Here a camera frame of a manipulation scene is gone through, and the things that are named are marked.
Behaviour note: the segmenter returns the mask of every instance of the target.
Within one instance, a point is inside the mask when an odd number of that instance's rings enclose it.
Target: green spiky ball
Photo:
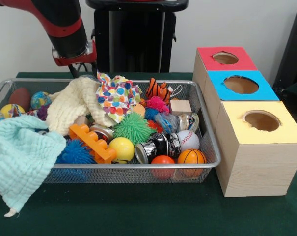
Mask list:
[[[114,137],[124,137],[129,139],[134,145],[146,142],[152,133],[156,130],[152,129],[146,119],[138,113],[130,113],[114,127]]]

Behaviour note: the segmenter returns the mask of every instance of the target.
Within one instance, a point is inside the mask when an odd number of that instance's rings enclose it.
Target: baseball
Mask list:
[[[181,145],[181,153],[188,149],[199,149],[198,136],[189,130],[183,130],[178,133]]]

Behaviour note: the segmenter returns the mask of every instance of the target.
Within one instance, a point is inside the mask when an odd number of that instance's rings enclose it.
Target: light blue towel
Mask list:
[[[47,128],[33,116],[0,121],[0,194],[16,212],[39,188],[66,146],[56,132],[35,132]]]

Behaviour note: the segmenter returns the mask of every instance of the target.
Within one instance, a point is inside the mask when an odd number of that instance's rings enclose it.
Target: orange building block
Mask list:
[[[117,156],[113,148],[108,148],[105,140],[98,139],[96,132],[89,132],[89,127],[86,124],[71,125],[69,136],[71,139],[82,140],[91,149],[91,155],[94,156],[98,164],[111,164],[112,160]]]

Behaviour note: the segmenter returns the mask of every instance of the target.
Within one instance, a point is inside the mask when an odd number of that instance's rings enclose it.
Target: red box top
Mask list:
[[[242,47],[216,47],[197,49],[208,71],[257,70],[251,57]]]

